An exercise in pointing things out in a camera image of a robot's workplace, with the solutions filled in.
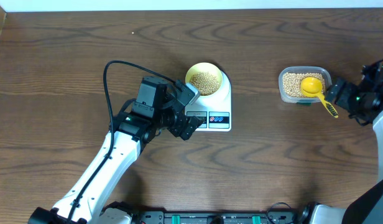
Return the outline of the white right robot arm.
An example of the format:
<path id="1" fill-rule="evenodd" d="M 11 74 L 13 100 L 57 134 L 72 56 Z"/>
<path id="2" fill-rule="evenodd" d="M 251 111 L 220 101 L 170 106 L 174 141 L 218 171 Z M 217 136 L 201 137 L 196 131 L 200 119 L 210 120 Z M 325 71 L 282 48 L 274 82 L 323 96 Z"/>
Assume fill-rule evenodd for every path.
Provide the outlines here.
<path id="1" fill-rule="evenodd" d="M 347 208 L 309 203 L 297 223 L 383 223 L 383 59 L 363 66 L 361 74 L 358 85 L 337 79 L 325 100 L 346 110 L 360 126 L 372 125 L 378 147 L 377 184 Z"/>

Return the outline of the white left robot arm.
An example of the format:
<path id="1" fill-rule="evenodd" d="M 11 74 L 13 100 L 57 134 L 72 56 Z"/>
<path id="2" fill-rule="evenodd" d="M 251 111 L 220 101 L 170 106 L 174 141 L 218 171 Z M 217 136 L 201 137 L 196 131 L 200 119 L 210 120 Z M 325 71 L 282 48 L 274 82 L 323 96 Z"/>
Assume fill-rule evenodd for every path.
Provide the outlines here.
<path id="1" fill-rule="evenodd" d="M 199 96 L 189 83 L 144 77 L 137 98 L 127 100 L 111 118 L 101 149 L 78 182 L 50 210 L 36 208 L 28 222 L 97 223 L 120 178 L 158 131 L 187 140 L 202 124 L 202 119 L 183 113 Z"/>

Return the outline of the yellow measuring scoop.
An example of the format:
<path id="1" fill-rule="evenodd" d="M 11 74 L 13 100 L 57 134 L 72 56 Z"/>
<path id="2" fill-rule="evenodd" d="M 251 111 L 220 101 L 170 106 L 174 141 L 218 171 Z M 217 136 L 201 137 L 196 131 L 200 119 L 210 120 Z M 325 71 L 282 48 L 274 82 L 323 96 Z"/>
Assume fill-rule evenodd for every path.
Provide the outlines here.
<path id="1" fill-rule="evenodd" d="M 301 81 L 300 91 L 302 94 L 310 98 L 318 98 L 329 114 L 334 118 L 338 118 L 338 112 L 330 102 L 325 100 L 322 90 L 322 82 L 317 78 L 306 77 Z"/>

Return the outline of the pale yellow bowl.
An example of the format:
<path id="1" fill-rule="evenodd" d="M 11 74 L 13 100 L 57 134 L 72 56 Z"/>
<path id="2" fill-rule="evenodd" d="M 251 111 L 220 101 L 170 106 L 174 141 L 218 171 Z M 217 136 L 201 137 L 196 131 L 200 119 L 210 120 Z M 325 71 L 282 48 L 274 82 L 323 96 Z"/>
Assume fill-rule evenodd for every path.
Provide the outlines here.
<path id="1" fill-rule="evenodd" d="M 190 84 L 190 79 L 191 77 L 198 73 L 198 72 L 209 72 L 213 75 L 215 75 L 221 82 L 221 85 L 223 84 L 223 75 L 222 75 L 222 72 L 221 70 L 216 66 L 216 65 L 213 65 L 212 63 L 208 63 L 208 62 L 201 62 L 201 63 L 198 63 L 198 64 L 195 64 L 193 65 L 188 71 L 187 71 L 187 74 L 186 74 L 186 77 L 185 77 L 185 81 L 186 83 L 189 83 Z"/>

